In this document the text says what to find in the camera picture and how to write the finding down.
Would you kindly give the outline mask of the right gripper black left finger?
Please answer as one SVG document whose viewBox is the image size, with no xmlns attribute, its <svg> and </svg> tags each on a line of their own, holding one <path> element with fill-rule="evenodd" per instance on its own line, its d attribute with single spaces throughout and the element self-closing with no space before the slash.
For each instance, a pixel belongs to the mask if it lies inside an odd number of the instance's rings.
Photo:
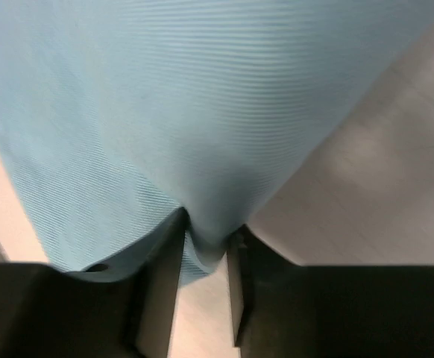
<svg viewBox="0 0 434 358">
<path fill-rule="evenodd" d="M 151 232 L 86 268 L 96 282 L 131 282 L 123 340 L 132 357 L 167 357 L 180 279 L 187 211 L 178 208 Z"/>
</svg>

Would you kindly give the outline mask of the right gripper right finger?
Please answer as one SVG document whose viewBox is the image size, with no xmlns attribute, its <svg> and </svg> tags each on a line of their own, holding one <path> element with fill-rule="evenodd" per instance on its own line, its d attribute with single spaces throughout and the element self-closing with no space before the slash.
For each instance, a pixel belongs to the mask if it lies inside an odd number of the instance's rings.
<svg viewBox="0 0 434 358">
<path fill-rule="evenodd" d="M 302 274 L 243 225 L 227 247 L 233 343 L 238 349 L 297 349 Z"/>
</svg>

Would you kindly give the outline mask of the light blue trousers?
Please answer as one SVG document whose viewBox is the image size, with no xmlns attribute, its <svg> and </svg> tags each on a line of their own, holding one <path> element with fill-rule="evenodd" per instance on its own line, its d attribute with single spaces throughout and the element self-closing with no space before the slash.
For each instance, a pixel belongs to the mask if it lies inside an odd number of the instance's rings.
<svg viewBox="0 0 434 358">
<path fill-rule="evenodd" d="M 191 219 L 183 280 L 434 23 L 434 1 L 0 1 L 0 158 L 52 265 Z"/>
</svg>

